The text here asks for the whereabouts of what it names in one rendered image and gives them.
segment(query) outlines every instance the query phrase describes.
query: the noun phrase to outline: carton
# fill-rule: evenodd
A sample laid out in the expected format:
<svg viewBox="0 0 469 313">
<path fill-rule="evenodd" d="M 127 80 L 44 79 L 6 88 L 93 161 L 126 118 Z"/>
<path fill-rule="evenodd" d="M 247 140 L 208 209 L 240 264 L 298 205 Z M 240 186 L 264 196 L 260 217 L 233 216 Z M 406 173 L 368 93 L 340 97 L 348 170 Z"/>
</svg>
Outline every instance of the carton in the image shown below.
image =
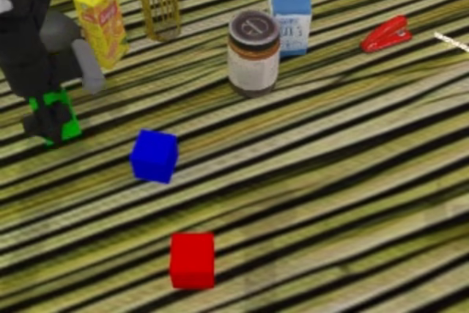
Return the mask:
<svg viewBox="0 0 469 313">
<path fill-rule="evenodd" d="M 269 0 L 269 8 L 281 28 L 280 56 L 306 54 L 312 17 L 311 0 Z"/>
<path fill-rule="evenodd" d="M 111 69 L 129 45 L 119 0 L 73 0 L 86 41 L 101 67 Z"/>
</svg>

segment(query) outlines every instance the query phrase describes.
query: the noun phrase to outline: striped surface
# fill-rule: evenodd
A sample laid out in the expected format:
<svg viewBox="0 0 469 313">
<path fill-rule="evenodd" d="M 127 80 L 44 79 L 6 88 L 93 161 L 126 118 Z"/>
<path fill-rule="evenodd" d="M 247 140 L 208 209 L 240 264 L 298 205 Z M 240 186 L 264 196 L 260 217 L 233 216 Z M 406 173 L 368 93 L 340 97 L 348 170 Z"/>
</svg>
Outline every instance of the striped surface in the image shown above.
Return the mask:
<svg viewBox="0 0 469 313">
<path fill-rule="evenodd" d="M 306 56 L 256 100 L 226 80 L 226 23 L 266 0 L 182 0 L 98 97 L 67 88 L 82 139 L 46 151 L 0 79 L 2 312 L 469 312 L 469 0 L 312 0 Z M 68 0 L 55 8 L 75 16 Z M 359 42 L 405 14 L 412 41 Z M 178 135 L 171 185 L 133 178 L 142 128 Z M 211 231 L 217 286 L 177 291 L 169 236 Z"/>
</svg>

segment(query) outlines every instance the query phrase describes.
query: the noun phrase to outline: yellow carton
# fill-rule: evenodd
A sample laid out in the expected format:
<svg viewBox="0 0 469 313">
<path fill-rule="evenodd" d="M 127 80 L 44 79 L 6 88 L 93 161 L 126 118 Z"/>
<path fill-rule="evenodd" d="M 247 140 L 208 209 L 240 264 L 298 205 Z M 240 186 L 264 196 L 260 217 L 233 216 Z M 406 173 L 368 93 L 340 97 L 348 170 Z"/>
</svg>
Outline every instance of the yellow carton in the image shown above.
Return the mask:
<svg viewBox="0 0 469 313">
<path fill-rule="evenodd" d="M 73 0 L 86 41 L 100 65 L 111 69 L 129 46 L 119 0 Z"/>
</svg>

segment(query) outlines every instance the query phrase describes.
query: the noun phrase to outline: red stapler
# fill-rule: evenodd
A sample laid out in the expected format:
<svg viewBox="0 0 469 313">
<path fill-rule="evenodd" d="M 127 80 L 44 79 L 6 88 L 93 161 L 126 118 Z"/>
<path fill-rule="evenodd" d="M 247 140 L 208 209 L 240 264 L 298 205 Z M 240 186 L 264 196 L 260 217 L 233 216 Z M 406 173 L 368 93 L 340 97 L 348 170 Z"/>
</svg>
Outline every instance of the red stapler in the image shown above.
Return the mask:
<svg viewBox="0 0 469 313">
<path fill-rule="evenodd" d="M 366 53 L 372 53 L 411 40 L 412 34 L 406 29 L 406 26 L 406 17 L 396 16 L 370 33 L 361 43 L 361 48 Z"/>
</svg>

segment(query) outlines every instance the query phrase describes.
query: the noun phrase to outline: blue cube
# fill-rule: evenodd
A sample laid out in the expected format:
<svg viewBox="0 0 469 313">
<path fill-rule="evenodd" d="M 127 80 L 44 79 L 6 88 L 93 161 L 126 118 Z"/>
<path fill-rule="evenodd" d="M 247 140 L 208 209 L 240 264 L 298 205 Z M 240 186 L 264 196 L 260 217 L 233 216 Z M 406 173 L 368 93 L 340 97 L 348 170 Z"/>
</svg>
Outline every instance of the blue cube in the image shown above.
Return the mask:
<svg viewBox="0 0 469 313">
<path fill-rule="evenodd" d="M 141 130 L 130 154 L 133 174 L 138 179 L 168 184 L 178 156 L 175 135 Z"/>
</svg>

